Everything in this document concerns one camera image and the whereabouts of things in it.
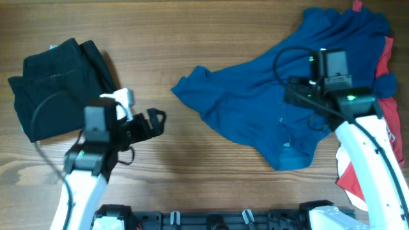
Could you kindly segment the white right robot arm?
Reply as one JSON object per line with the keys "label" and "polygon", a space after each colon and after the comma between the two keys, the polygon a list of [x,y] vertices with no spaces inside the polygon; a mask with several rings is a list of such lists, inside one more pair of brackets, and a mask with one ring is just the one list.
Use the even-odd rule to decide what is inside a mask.
{"label": "white right robot arm", "polygon": [[369,88],[292,76],[285,102],[316,109],[327,119],[352,162],[371,229],[408,229],[408,185],[395,158],[376,95]]}

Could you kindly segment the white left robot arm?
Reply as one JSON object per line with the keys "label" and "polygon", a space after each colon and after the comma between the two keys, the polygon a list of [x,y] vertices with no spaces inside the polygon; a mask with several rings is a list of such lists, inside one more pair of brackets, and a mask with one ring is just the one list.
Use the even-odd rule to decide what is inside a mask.
{"label": "white left robot arm", "polygon": [[51,229],[140,229],[130,206],[100,206],[118,154],[160,136],[166,114],[150,108],[132,114],[134,92],[123,88],[102,94],[84,108],[84,141],[64,156],[63,187]]}

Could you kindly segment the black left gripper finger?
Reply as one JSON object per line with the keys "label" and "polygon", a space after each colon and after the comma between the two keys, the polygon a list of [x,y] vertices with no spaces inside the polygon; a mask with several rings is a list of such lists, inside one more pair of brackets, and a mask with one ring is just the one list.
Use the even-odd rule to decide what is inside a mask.
{"label": "black left gripper finger", "polygon": [[156,108],[150,108],[147,110],[152,126],[152,136],[160,136],[164,133],[164,125],[166,122],[166,113]]}
{"label": "black left gripper finger", "polygon": [[134,92],[128,88],[119,89],[113,93],[104,93],[100,98],[112,98],[119,104],[116,106],[117,120],[126,118],[127,121],[133,120],[131,108],[135,105]]}

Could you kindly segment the blue polo shirt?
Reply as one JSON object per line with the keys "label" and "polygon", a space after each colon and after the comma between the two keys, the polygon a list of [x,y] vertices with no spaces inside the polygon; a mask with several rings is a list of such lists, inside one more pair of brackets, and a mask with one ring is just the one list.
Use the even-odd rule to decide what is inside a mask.
{"label": "blue polo shirt", "polygon": [[197,66],[172,91],[212,129],[254,147],[275,170],[303,169],[329,130],[320,130],[324,119],[312,110],[285,103],[277,79],[310,77],[308,49],[342,48],[353,85],[374,89],[386,36],[387,19],[365,7],[344,13],[310,8],[292,35],[260,57],[216,72]]}

